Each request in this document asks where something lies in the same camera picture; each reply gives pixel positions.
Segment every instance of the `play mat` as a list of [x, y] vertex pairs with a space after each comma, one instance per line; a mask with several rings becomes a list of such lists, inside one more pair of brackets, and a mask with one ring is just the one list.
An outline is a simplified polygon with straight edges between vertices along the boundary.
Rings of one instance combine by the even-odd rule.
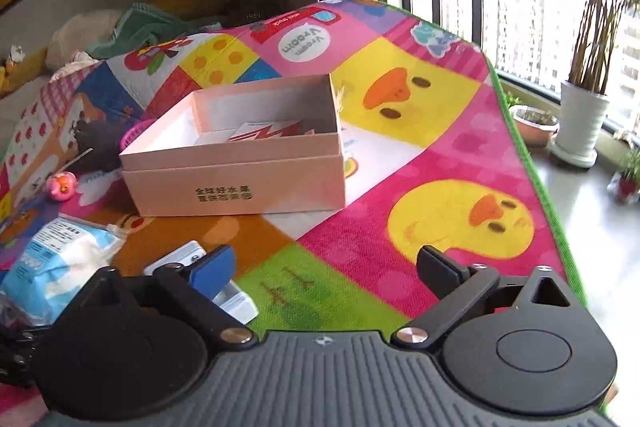
[[[124, 131], [195, 89], [312, 73], [331, 73], [340, 93], [348, 206], [339, 212], [140, 217], [117, 170], [82, 176], [78, 194], [62, 205], [38, 193], [76, 155], [79, 121]], [[171, 198], [169, 187], [159, 190]], [[50, 82], [15, 129], [0, 200], [0, 221], [13, 216], [0, 234], [2, 269], [59, 212], [129, 230], [114, 258], [126, 275], [191, 239], [206, 250], [232, 245], [234, 279], [260, 310], [250, 325], [260, 334], [388, 335], [436, 301], [415, 273], [421, 245], [508, 275], [546, 264], [582, 298], [562, 230], [480, 49], [371, 0], [327, 0]], [[0, 399], [2, 425], [28, 425], [44, 410], [35, 391], [3, 387]]]

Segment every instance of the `tiled floor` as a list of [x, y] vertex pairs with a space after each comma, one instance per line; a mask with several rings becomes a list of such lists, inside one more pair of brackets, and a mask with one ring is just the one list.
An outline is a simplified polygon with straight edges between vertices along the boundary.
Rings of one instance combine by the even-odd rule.
[[534, 163], [555, 203], [589, 299], [591, 314], [618, 355], [620, 393], [608, 412], [621, 427], [638, 425], [640, 380], [640, 204], [622, 206], [607, 194], [612, 171], [597, 163], [588, 172], [553, 165], [544, 151]]

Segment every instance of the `blue and white plastic package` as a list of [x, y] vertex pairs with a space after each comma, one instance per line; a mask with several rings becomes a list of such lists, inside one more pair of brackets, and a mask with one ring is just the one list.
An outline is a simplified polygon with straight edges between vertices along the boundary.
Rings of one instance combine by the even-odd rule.
[[108, 266], [126, 234], [60, 214], [34, 235], [0, 285], [1, 320], [53, 323], [95, 271]]

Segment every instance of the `open box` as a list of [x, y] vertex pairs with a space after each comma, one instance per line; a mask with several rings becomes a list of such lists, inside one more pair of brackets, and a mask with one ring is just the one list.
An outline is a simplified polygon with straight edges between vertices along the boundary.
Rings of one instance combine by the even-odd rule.
[[[226, 141], [247, 122], [303, 120], [313, 134]], [[140, 216], [213, 216], [345, 206], [328, 74], [194, 91], [121, 154]]]

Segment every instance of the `black gripper pad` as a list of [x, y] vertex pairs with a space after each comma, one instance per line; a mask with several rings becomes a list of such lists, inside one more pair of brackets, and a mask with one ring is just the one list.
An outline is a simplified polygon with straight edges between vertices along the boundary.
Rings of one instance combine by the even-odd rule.
[[377, 331], [271, 331], [244, 353], [224, 353], [204, 380], [162, 412], [87, 422], [51, 412], [40, 427], [606, 427], [593, 410], [517, 419], [453, 390], [427, 355], [388, 346]]

